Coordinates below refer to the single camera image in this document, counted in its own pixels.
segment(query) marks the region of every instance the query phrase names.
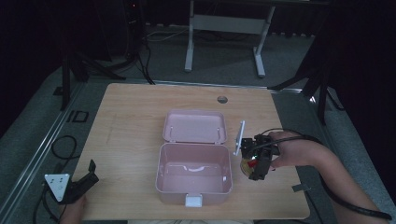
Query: box lid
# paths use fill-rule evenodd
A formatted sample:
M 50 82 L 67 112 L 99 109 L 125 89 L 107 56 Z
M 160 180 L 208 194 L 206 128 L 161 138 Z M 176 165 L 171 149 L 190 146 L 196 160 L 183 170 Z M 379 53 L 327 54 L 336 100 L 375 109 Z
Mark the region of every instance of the box lid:
M 227 140 L 224 116 L 217 111 L 173 109 L 163 127 L 168 142 L 223 144 Z

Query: open storage box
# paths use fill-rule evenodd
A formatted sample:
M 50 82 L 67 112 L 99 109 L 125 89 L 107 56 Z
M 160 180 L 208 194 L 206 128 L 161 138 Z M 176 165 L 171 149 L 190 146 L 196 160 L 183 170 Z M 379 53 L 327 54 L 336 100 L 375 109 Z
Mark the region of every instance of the open storage box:
M 223 203 L 233 188 L 221 113 L 171 110 L 166 117 L 156 188 L 164 203 L 188 207 Z

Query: gray carpet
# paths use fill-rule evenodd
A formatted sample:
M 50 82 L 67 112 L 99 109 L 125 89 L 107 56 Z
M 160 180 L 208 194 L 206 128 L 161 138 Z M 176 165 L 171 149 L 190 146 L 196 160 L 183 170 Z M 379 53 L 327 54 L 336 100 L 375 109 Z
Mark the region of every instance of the gray carpet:
M 183 27 L 157 30 L 179 32 L 183 30 Z M 222 35 L 223 39 L 235 37 L 234 34 Z M 272 86 L 294 76 L 312 43 L 312 38 L 301 36 L 292 38 L 286 38 L 282 35 L 269 36 L 262 53 L 267 76 L 259 78 L 256 76 L 252 55 L 252 47 L 259 40 L 257 36 L 249 35 L 238 41 L 219 42 L 214 41 L 212 34 L 197 34 L 190 73 L 184 72 L 187 37 L 177 35 L 162 40 L 165 37 L 167 35 L 149 36 L 151 55 L 148 70 L 152 79 L 162 84 L 188 82 L 210 85 Z M 141 53 L 145 61 L 149 57 L 149 51 L 142 49 Z M 117 71 L 117 73 L 127 77 L 124 81 L 126 83 L 144 83 L 145 80 L 139 68 L 139 65 L 132 64 Z M 75 101 L 72 102 L 67 113 L 60 113 L 61 97 L 53 96 L 52 93 L 57 86 L 61 85 L 61 73 L 57 71 L 47 78 L 17 121 L 0 140 L 0 162 L 2 164 L 0 167 L 0 175 L 2 176 L 0 200 L 2 203 L 12 193 L 17 181 L 21 179 L 20 174 L 23 173 L 23 169 L 37 149 L 43 148 L 40 145 L 43 142 L 51 142 L 50 140 L 47 142 L 43 140 L 49 139 L 47 136 L 48 130 L 54 122 L 58 121 L 59 129 L 52 134 L 52 141 L 66 134 L 73 135 L 78 142 L 76 154 L 81 152 L 106 86 L 111 82 L 114 82 L 114 80 L 94 73 L 92 73 L 88 83 L 73 82 L 77 93 Z M 303 85 L 304 81 L 301 81 L 290 88 L 300 89 Z M 364 146 L 345 112 L 337 111 L 332 105 L 328 104 L 326 109 L 327 126 L 324 127 L 316 117 L 316 105 L 310 103 L 301 94 L 297 94 L 295 91 L 282 91 L 281 93 L 274 93 L 273 96 L 284 128 L 312 134 L 321 139 L 340 156 L 349 171 L 374 198 L 378 206 L 383 211 L 396 217 L 395 206 L 382 186 Z M 89 112 L 87 122 L 67 121 L 72 110 Z M 65 138 L 60 140 L 55 147 L 57 151 L 59 150 L 59 152 L 67 155 L 73 148 L 73 142 Z M 43 152 L 43 158 L 45 159 L 40 164 L 39 169 L 31 173 L 31 182 L 24 185 L 25 188 L 18 195 L 16 204 L 11 206 L 12 211 L 7 214 L 7 223 L 32 222 L 34 207 L 42 189 L 43 175 L 51 173 L 58 162 L 63 162 L 56 159 L 49 151 Z M 77 160 L 71 161 L 66 171 L 72 174 L 76 164 Z M 307 192 L 312 198 L 312 202 L 308 200 L 311 215 L 305 221 L 307 223 L 320 223 L 319 219 L 321 218 L 323 223 L 336 223 L 330 201 L 319 184 L 317 172 L 312 167 L 299 167 L 298 173 L 302 182 L 311 188 Z M 55 203 L 51 203 L 50 207 L 56 212 L 57 206 Z M 37 223 L 51 223 L 49 215 L 42 206 L 38 209 L 37 220 Z M 270 224 L 293 223 L 290 220 L 263 220 L 261 222 Z M 84 223 L 126 222 L 86 221 Z

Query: person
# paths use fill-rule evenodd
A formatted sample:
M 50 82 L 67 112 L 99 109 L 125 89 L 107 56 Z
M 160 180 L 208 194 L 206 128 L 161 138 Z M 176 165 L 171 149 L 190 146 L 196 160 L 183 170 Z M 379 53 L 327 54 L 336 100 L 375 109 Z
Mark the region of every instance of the person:
M 272 132 L 269 135 L 273 140 L 296 136 L 290 132 Z M 343 201 L 362 208 L 379 211 L 370 197 L 361 189 L 348 173 L 345 166 L 337 156 L 325 146 L 314 141 L 299 139 L 278 143 L 280 155 L 271 162 L 273 168 L 282 166 L 314 166 L 324 182 L 335 195 Z M 78 224 L 83 215 L 83 207 L 86 202 L 85 196 L 74 204 L 66 206 L 61 217 L 62 224 Z M 388 223 L 385 219 L 368 217 L 351 211 L 332 200 L 334 213 L 339 223 Z M 144 220 L 132 223 L 143 223 Z M 196 221 L 197 223 L 211 223 L 210 221 Z M 147 221 L 146 223 L 164 223 L 163 221 Z M 252 221 L 233 221 L 233 223 L 252 223 Z

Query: light wood tabletop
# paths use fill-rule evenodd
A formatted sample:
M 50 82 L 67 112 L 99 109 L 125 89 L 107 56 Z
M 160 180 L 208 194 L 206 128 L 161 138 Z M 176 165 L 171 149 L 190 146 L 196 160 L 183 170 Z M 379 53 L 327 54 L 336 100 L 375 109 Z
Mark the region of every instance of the light wood tabletop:
M 218 102 L 219 96 L 228 99 Z M 233 190 L 221 204 L 188 208 L 161 202 L 155 188 L 163 125 L 171 109 L 202 109 L 224 115 L 231 155 Z M 309 216 L 295 167 L 249 180 L 234 156 L 235 137 L 245 120 L 244 137 L 280 128 L 271 93 L 265 89 L 110 84 L 78 161 L 74 179 L 96 163 L 99 182 L 88 192 L 84 219 L 291 219 Z

